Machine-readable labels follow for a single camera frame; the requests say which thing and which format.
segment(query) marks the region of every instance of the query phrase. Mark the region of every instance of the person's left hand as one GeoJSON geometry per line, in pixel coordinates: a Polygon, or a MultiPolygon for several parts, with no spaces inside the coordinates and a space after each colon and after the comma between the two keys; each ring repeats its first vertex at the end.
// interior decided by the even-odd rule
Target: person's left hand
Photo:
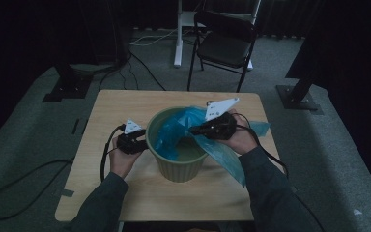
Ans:
{"type": "Polygon", "coordinates": [[[120,149],[116,149],[117,137],[113,138],[113,150],[110,152],[110,171],[119,175],[123,179],[131,171],[135,161],[142,154],[142,152],[136,154],[126,154],[120,149]]]}

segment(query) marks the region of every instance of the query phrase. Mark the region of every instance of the hand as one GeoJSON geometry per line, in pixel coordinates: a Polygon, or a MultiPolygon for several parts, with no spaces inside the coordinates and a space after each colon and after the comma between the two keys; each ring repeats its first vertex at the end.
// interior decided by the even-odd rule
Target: hand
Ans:
{"type": "Polygon", "coordinates": [[[110,152],[110,171],[116,173],[123,179],[131,171],[135,161],[142,154],[142,152],[136,154],[126,154],[120,149],[116,149],[117,137],[113,138],[113,150],[110,152]]]}
{"type": "MultiPolygon", "coordinates": [[[[237,120],[237,124],[248,127],[246,120],[242,119],[240,115],[236,114],[236,109],[230,109],[228,111],[237,120]]],[[[258,146],[255,142],[254,137],[249,133],[248,130],[237,128],[236,132],[228,140],[217,140],[233,149],[236,153],[243,155],[258,146]]]]}

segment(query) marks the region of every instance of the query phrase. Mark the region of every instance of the gray sleeve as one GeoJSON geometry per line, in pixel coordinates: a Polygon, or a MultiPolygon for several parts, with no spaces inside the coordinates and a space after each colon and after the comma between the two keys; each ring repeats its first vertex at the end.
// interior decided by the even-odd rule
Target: gray sleeve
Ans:
{"type": "Polygon", "coordinates": [[[118,223],[128,184],[110,172],[83,202],[66,231],[113,231],[118,223]]]}
{"type": "Polygon", "coordinates": [[[313,231],[285,175],[262,147],[240,156],[258,231],[313,231]]]}

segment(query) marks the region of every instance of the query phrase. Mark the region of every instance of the gray carpet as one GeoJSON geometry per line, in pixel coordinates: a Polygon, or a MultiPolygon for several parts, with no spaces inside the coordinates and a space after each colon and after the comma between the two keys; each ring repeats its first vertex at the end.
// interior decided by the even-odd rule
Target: gray carpet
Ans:
{"type": "MultiPolygon", "coordinates": [[[[136,36],[164,33],[167,32],[146,31],[136,36]]],[[[187,40],[191,38],[185,36],[183,63],[178,69],[173,66],[174,40],[132,46],[131,51],[166,90],[185,91],[192,50],[187,40]]],[[[284,109],[275,90],[276,85],[297,82],[284,77],[301,43],[295,39],[258,39],[252,55],[254,69],[247,74],[241,92],[260,95],[279,155],[289,167],[291,183],[326,230],[371,231],[371,176],[327,92],[317,86],[311,87],[311,96],[324,112],[324,115],[314,115],[305,110],[284,109]]],[[[0,130],[0,187],[40,164],[68,160],[75,155],[103,76],[104,73],[95,76],[85,99],[58,103],[42,102],[56,83],[57,72],[52,68],[37,78],[0,130]],[[77,119],[80,123],[73,133],[77,119]]],[[[209,67],[201,72],[197,66],[191,91],[235,92],[237,85],[238,77],[231,72],[209,67]]],[[[101,88],[161,90],[133,57],[121,72],[107,77],[101,88]]],[[[62,165],[40,169],[0,195],[0,217],[22,209],[62,165]]],[[[27,211],[0,221],[0,231],[59,230],[63,224],[56,221],[54,213],[69,170],[68,166],[27,211]]]]}

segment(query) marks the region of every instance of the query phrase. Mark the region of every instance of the table top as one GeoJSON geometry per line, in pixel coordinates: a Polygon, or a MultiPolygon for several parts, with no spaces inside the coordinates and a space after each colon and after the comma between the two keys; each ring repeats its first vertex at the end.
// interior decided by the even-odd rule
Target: table top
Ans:
{"type": "MultiPolygon", "coordinates": [[[[234,106],[250,121],[267,122],[258,95],[252,93],[102,90],[71,167],[56,219],[70,221],[95,187],[100,184],[100,160],[110,133],[128,118],[144,129],[151,118],[172,106],[206,106],[207,101],[240,98],[234,106]]],[[[279,158],[271,130],[260,137],[262,146],[279,158]]],[[[109,172],[107,161],[104,173],[109,172]]],[[[199,173],[185,183],[173,183],[158,170],[149,150],[137,160],[125,178],[129,185],[120,221],[253,220],[249,196],[222,166],[208,156],[199,173]]]]}

